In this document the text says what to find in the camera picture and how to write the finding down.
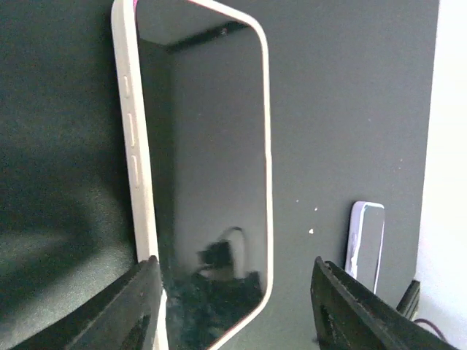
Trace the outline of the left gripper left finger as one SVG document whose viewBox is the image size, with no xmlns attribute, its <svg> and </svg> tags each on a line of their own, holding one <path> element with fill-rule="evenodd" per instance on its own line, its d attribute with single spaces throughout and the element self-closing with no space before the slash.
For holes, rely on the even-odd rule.
<svg viewBox="0 0 467 350">
<path fill-rule="evenodd" d="M 153 349 L 163 285 L 156 256 L 15 349 Z"/>
</svg>

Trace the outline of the teal phone black screen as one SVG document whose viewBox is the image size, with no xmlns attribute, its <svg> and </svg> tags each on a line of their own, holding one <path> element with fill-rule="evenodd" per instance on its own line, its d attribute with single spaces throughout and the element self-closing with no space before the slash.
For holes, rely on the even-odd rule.
<svg viewBox="0 0 467 350">
<path fill-rule="evenodd" d="M 357 259 L 356 279 L 375 293 L 379 278 L 382 239 L 385 230 L 385 208 L 375 203 L 363 207 L 363 222 L 360 233 L 360 247 Z"/>
</svg>

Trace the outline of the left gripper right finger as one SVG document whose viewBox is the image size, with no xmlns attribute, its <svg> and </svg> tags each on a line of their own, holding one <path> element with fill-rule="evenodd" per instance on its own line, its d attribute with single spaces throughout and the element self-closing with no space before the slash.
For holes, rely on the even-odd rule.
<svg viewBox="0 0 467 350">
<path fill-rule="evenodd" d="M 310 292 L 321 349 L 454 348 L 321 257 L 314 261 Z"/>
</svg>

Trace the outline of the lavender phone case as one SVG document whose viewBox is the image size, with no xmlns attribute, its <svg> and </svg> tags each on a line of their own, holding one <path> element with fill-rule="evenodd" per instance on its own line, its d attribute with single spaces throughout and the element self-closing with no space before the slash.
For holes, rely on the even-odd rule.
<svg viewBox="0 0 467 350">
<path fill-rule="evenodd" d="M 346 271 L 347 274 L 349 274 L 355 280 L 357 280 L 356 277 L 357 277 L 357 272 L 358 272 L 357 259 L 358 259 L 358 250 L 360 247 L 359 230 L 361 229 L 361 225 L 363 222 L 363 207 L 366 203 L 374 203 L 374 202 L 357 201 L 353 204 L 351 214 L 350 214 L 347 254 L 346 254 L 344 270 Z"/>
</svg>

